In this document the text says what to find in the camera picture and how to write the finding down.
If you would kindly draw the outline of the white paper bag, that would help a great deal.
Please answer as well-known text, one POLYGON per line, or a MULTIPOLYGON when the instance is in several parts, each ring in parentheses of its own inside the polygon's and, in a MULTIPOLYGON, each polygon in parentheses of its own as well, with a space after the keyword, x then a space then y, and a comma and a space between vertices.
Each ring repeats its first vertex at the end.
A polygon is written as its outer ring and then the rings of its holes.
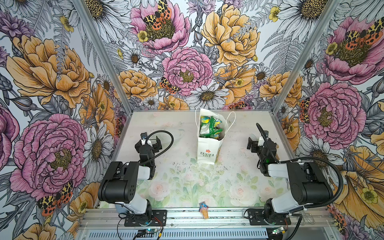
POLYGON ((224 139, 235 121, 235 112, 230 112, 228 117, 225 118, 210 110, 201 108, 195 110, 198 163, 210 165, 216 163, 224 139))

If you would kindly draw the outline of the green candy packet large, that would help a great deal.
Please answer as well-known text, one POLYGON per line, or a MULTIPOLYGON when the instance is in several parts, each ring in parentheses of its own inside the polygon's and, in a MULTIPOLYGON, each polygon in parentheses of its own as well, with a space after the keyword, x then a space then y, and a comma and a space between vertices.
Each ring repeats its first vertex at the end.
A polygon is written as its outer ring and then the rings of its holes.
POLYGON ((213 116, 201 116, 199 137, 218 140, 223 131, 221 124, 222 121, 213 116))

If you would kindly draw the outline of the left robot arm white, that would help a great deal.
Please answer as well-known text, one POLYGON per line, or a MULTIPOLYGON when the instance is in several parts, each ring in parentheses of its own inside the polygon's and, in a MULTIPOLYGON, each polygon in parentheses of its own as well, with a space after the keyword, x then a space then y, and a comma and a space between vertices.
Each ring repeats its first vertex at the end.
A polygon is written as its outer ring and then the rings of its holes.
POLYGON ((140 159, 133 162, 111 162, 98 190, 98 199, 114 204, 119 214, 127 216, 129 227, 148 226, 153 220, 149 200, 136 192, 139 180, 152 180, 156 164, 153 158, 162 149, 161 140, 141 134, 135 144, 140 159))

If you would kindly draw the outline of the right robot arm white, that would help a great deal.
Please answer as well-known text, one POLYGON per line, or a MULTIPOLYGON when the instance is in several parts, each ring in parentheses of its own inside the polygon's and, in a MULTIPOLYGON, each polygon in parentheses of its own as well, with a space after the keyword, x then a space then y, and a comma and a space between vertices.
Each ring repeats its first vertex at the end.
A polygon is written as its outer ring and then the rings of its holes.
POLYGON ((316 162, 279 161, 277 144, 266 133, 262 133, 258 140, 248 138, 247 149, 258 155, 258 169, 265 177, 288 181, 288 192, 266 200, 260 213, 266 223, 289 223, 289 214, 328 205, 334 198, 333 190, 316 162))

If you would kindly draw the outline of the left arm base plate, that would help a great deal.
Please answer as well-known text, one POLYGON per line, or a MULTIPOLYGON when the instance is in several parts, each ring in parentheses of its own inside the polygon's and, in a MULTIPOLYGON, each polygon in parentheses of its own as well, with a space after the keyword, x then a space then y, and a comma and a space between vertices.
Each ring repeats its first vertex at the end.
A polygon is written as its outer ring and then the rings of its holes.
POLYGON ((151 210, 142 215, 130 215, 126 217, 125 227, 165 227, 167 222, 167 210, 151 210))

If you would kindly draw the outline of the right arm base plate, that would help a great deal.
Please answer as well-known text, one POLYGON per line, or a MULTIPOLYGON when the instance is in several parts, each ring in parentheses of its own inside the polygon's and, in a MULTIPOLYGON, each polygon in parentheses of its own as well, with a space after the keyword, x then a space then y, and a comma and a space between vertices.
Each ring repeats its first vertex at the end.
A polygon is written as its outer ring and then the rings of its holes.
POLYGON ((291 225, 290 217, 285 214, 277 214, 275 212, 266 213, 263 208, 250 208, 245 210, 244 218, 249 220, 251 226, 261 225, 291 225))

